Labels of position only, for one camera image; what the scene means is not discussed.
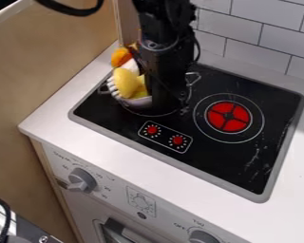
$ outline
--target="black cable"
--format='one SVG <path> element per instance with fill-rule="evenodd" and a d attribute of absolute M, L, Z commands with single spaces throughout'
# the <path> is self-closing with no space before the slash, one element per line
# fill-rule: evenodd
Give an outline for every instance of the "black cable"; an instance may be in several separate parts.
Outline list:
<path fill-rule="evenodd" d="M 198 53 L 199 53 L 199 54 L 197 55 L 197 57 L 196 57 L 195 60 L 193 61 L 193 64 L 195 64 L 196 62 L 199 61 L 200 55 L 201 55 L 200 42 L 199 42 L 199 40 L 196 38 L 196 36 L 194 36 L 194 43 L 195 43 L 195 45 L 196 45 L 196 47 L 197 47 L 197 49 L 198 49 Z"/>
<path fill-rule="evenodd" d="M 11 211 L 9 205 L 4 200 L 0 199 L 0 206 L 4 209 L 6 213 L 6 222 L 4 224 L 2 232 L 0 233 L 0 243 L 8 243 L 8 239 L 9 239 L 8 232 L 11 221 Z"/>
<path fill-rule="evenodd" d="M 53 9 L 55 11 L 59 11 L 61 13 L 71 15 L 71 16 L 78 16 L 78 17 L 86 17 L 97 12 L 103 5 L 104 0 L 97 0 L 97 5 L 91 9 L 75 9 L 69 7 L 67 5 L 55 2 L 54 0 L 36 0 L 41 5 L 45 6 L 46 8 Z"/>

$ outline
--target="white countertop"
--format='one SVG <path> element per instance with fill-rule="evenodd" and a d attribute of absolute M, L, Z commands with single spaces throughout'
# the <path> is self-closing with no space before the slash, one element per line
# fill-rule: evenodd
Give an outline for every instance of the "white countertop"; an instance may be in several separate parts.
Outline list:
<path fill-rule="evenodd" d="M 130 181 L 252 243 L 304 243 L 304 112 L 269 201 L 257 204 L 94 132 L 67 112 L 111 70 L 114 44 L 20 124 L 20 130 Z M 203 53 L 207 65 L 304 95 L 304 80 Z"/>

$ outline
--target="red burner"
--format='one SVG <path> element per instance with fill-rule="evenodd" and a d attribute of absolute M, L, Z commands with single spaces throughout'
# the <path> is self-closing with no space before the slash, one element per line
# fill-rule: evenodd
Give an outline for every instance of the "red burner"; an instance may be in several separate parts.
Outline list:
<path fill-rule="evenodd" d="M 149 127 L 147 127 L 147 133 L 149 135 L 155 135 L 155 134 L 157 134 L 158 133 L 158 127 L 156 127 L 156 126 L 149 126 Z"/>
<path fill-rule="evenodd" d="M 174 142 L 174 144 L 176 145 L 182 145 L 183 144 L 183 138 L 182 136 L 175 136 L 172 141 Z"/>
<path fill-rule="evenodd" d="M 226 133 L 243 131 L 250 122 L 250 113 L 234 102 L 213 104 L 207 111 L 206 119 L 217 130 Z"/>

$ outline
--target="red dot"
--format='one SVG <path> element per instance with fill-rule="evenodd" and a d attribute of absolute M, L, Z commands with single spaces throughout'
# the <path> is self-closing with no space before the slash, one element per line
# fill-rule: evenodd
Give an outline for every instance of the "red dot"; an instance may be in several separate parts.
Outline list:
<path fill-rule="evenodd" d="M 149 135 L 155 135 L 156 133 L 158 133 L 158 128 L 155 126 L 149 126 L 147 127 L 147 133 Z"/>
<path fill-rule="evenodd" d="M 182 145 L 183 138 L 181 136 L 176 136 L 175 138 L 172 139 L 172 141 L 176 145 Z"/>

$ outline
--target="burner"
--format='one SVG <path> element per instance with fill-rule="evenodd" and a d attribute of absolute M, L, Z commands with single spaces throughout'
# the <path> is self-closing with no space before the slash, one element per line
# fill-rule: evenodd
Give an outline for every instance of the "burner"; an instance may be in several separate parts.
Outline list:
<path fill-rule="evenodd" d="M 205 113 L 206 122 L 221 133 L 241 133 L 251 125 L 250 111 L 239 103 L 214 103 Z"/>
<path fill-rule="evenodd" d="M 201 133 L 225 143 L 252 140 L 260 134 L 265 123 L 260 108 L 236 94 L 216 94 L 202 99 L 193 116 Z"/>

